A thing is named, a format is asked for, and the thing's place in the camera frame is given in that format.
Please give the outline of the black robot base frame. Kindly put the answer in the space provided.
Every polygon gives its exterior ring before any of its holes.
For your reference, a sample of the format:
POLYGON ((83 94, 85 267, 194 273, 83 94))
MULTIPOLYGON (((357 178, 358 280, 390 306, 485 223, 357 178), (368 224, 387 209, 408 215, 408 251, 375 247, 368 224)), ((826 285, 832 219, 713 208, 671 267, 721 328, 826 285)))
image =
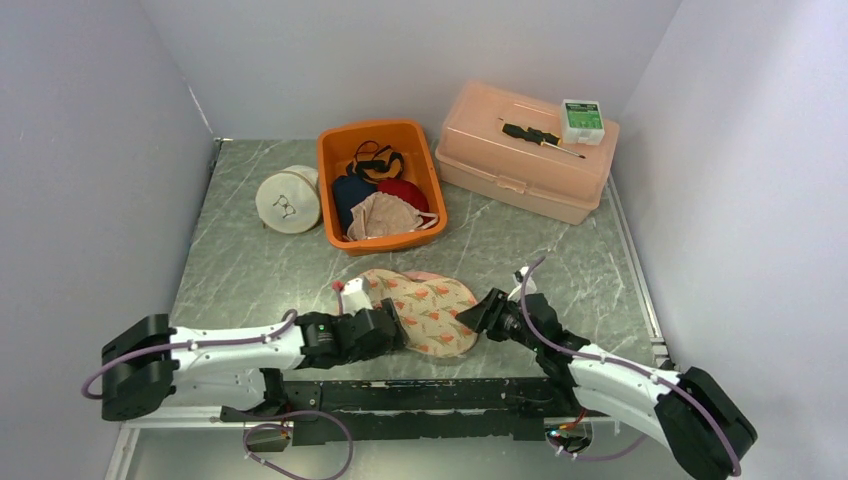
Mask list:
POLYGON ((543 377, 389 381, 285 381, 280 399, 246 412, 222 407, 226 426, 294 412, 296 446, 329 442, 509 437, 541 441, 581 412, 573 394, 543 377))

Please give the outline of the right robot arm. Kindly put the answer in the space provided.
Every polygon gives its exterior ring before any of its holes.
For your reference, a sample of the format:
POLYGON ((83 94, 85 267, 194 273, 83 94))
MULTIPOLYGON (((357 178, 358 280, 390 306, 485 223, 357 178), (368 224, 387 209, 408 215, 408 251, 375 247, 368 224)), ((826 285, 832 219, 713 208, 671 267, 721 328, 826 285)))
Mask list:
POLYGON ((633 363, 568 331, 541 293, 512 300, 493 289, 457 315, 475 333, 511 340, 535 355, 553 384, 557 411, 603 413, 665 446, 694 479, 727 479, 758 439, 716 380, 691 367, 683 373, 633 363))

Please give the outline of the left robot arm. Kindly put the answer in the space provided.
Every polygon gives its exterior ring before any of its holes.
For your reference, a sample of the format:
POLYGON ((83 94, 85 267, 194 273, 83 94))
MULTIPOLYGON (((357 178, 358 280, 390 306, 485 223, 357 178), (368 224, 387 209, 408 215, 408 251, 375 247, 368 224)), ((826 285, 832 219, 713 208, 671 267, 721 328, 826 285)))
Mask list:
POLYGON ((110 422, 163 406, 228 407, 272 420, 287 406, 285 372, 372 360, 407 342, 390 300, 341 314, 290 309, 277 323, 233 329, 176 327, 154 314, 102 347, 101 366, 80 393, 99 402, 110 422))

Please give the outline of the floral mesh laundry bag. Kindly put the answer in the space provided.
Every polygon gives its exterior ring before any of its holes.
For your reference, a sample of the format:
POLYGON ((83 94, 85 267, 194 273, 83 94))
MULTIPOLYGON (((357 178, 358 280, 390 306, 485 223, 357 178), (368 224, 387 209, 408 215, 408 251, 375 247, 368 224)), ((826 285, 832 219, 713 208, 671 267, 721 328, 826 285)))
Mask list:
POLYGON ((390 299, 407 336, 406 348, 435 358, 458 357, 475 345, 478 334, 457 320, 477 304, 460 281, 422 272, 371 269, 361 274, 377 306, 390 299))

